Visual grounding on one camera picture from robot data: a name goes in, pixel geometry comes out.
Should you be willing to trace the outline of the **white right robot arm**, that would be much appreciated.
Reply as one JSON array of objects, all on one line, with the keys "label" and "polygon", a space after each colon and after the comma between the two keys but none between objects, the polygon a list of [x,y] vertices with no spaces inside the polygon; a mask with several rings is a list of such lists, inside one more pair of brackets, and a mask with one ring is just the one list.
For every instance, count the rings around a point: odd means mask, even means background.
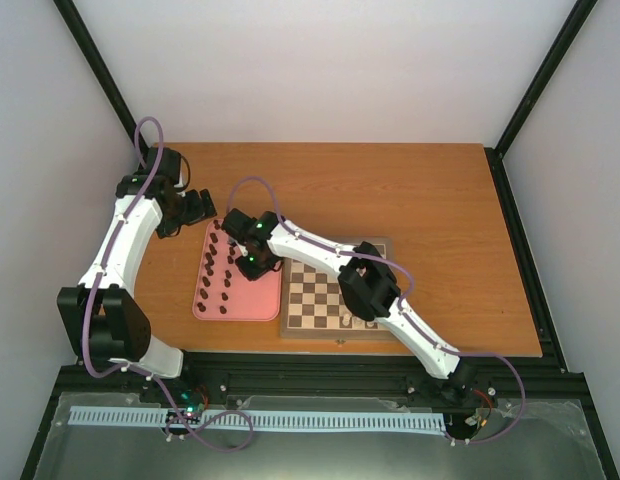
[{"label": "white right robot arm", "polygon": [[348,311],[363,321],[383,325],[431,377],[460,391],[474,383],[476,368],[410,306],[394,274],[400,267],[383,258],[371,243],[330,241],[271,211],[254,218],[232,209],[221,229],[240,247],[239,268],[246,278],[256,280],[285,259],[332,276]]}]

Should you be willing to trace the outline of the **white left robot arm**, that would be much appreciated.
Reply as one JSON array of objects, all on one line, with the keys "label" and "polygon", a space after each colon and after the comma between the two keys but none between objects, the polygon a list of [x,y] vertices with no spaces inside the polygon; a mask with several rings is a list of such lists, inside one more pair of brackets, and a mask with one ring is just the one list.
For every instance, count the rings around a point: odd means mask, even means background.
[{"label": "white left robot arm", "polygon": [[190,188],[190,177],[189,163],[179,152],[150,148],[145,165],[118,183],[111,224],[89,269],[77,286],[64,287],[57,296],[71,347],[81,360],[164,378],[164,392],[180,403],[196,395],[198,378],[183,368],[182,350],[152,334],[134,291],[151,237],[174,237],[182,227],[216,214],[209,191]]}]

